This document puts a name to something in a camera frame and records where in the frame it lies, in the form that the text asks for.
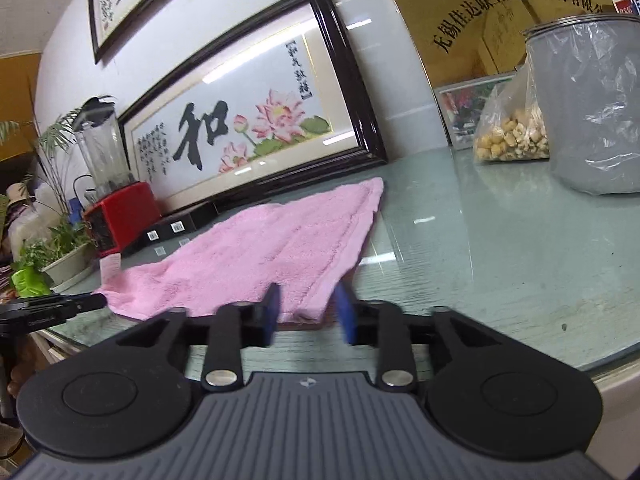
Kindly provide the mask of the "gold plaque with characters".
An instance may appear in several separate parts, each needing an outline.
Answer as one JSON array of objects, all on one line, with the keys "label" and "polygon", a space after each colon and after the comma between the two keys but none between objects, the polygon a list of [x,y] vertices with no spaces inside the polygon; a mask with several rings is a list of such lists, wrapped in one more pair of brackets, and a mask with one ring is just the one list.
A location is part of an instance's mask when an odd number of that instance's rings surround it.
[{"label": "gold plaque with characters", "polygon": [[434,88],[515,70],[523,32],[576,14],[612,9],[612,0],[394,0]]}]

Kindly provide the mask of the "potted green plant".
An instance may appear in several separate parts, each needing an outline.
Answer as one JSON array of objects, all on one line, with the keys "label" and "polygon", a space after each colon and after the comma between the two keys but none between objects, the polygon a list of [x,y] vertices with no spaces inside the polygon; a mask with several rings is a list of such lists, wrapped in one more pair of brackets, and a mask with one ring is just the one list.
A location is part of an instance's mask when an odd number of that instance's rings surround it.
[{"label": "potted green plant", "polygon": [[34,169],[17,183],[26,205],[9,227],[9,248],[16,270],[32,269],[57,292],[91,273],[96,248],[84,220],[72,219],[64,188],[68,156],[75,145],[74,108],[28,141]]}]

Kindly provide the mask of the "plastic wrapped grey container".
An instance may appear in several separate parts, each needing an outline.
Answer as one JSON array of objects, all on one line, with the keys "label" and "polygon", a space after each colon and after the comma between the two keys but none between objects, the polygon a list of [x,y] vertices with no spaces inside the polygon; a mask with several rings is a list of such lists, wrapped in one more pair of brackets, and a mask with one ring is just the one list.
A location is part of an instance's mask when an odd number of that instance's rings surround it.
[{"label": "plastic wrapped grey container", "polygon": [[591,195],[637,193],[638,16],[568,16],[523,36],[552,174]]}]

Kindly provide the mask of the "framed lotus calligraphy picture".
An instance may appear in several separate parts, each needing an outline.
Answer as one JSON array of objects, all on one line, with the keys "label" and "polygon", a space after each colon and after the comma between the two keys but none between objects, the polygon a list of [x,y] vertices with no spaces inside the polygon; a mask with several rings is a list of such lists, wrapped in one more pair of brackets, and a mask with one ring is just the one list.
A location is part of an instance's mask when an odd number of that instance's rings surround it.
[{"label": "framed lotus calligraphy picture", "polygon": [[134,102],[119,128],[164,214],[256,202],[387,159],[333,0],[281,0],[248,18]]}]

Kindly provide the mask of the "framed family photo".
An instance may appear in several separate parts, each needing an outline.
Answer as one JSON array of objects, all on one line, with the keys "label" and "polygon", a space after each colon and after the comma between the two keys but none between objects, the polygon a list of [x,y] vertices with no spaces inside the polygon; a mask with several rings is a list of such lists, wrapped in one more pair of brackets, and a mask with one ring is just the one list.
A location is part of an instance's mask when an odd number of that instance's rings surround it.
[{"label": "framed family photo", "polygon": [[495,86],[503,86],[514,76],[514,72],[485,76],[446,84],[434,90],[442,123],[454,150],[466,150],[472,146],[475,130],[491,91]]}]

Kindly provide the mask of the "black small box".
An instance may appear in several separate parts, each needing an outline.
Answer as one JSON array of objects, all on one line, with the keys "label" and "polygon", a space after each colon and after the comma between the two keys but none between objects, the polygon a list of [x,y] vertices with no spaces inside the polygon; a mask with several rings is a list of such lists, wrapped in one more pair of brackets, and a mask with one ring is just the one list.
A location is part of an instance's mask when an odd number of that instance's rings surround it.
[{"label": "black small box", "polygon": [[129,256],[151,244],[193,233],[215,220],[217,216],[218,210],[212,200],[168,214],[143,230],[136,240],[120,253]]}]

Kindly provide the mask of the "plastic bag of snacks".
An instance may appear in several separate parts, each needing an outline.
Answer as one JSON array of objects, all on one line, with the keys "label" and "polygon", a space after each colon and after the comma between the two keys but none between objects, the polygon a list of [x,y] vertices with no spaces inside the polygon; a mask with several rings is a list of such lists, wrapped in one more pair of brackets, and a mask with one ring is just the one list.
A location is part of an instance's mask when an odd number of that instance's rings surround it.
[{"label": "plastic bag of snacks", "polygon": [[474,133],[473,152],[481,164],[549,158],[548,134],[528,63],[492,89]]}]

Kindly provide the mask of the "red blender base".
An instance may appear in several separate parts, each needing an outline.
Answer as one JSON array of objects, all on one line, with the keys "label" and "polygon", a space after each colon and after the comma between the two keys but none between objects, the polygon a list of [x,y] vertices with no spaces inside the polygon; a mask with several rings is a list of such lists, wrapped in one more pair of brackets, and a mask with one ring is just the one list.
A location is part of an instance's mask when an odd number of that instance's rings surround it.
[{"label": "red blender base", "polygon": [[100,257],[123,252],[161,216],[146,182],[134,182],[120,188],[84,212],[84,220]]}]

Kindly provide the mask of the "pink towel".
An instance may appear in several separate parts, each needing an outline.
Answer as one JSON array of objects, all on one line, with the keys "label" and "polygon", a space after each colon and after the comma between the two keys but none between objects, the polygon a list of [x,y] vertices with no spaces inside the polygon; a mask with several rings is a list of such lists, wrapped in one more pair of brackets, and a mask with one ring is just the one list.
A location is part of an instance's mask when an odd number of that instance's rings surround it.
[{"label": "pink towel", "polygon": [[280,322],[318,323],[359,262],[383,191],[372,178],[244,209],[160,261],[104,278],[99,292],[112,312],[143,321],[174,307],[201,318],[277,284]]}]

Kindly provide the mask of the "green box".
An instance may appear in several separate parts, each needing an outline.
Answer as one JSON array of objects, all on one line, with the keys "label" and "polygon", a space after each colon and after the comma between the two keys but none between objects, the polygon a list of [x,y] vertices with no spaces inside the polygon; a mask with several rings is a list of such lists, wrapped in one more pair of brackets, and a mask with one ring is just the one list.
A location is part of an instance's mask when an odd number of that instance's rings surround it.
[{"label": "green box", "polygon": [[43,297],[51,293],[46,276],[31,266],[15,271],[11,282],[20,298]]}]

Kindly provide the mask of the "clear blender jar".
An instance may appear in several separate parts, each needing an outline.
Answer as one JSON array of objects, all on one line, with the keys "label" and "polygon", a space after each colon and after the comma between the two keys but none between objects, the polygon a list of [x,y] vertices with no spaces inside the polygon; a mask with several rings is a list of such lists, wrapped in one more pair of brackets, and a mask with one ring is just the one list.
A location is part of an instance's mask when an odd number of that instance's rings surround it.
[{"label": "clear blender jar", "polygon": [[134,183],[112,96],[93,96],[82,104],[72,122],[72,131],[98,200]]}]

